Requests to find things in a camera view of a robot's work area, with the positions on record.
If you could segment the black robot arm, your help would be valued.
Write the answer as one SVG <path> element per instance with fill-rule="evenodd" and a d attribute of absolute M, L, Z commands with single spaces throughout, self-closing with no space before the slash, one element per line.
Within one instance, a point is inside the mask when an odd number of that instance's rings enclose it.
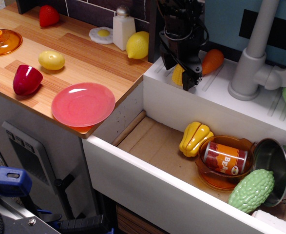
<path fill-rule="evenodd" d="M 200 49 L 209 41 L 209 33 L 200 19 L 203 4 L 196 0 L 158 0 L 158 10 L 164 19 L 160 31 L 160 55 L 167 70 L 179 64 L 182 86 L 189 90 L 202 79 Z"/>

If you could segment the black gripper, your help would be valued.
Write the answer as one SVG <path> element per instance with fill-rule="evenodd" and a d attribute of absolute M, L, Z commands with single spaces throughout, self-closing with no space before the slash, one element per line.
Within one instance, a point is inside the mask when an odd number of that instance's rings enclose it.
<path fill-rule="evenodd" d="M 185 91 L 196 87 L 202 80 L 199 49 L 203 43 L 203 27 L 200 24 L 166 24 L 159 33 L 160 55 L 166 70 L 180 64 L 182 86 Z"/>

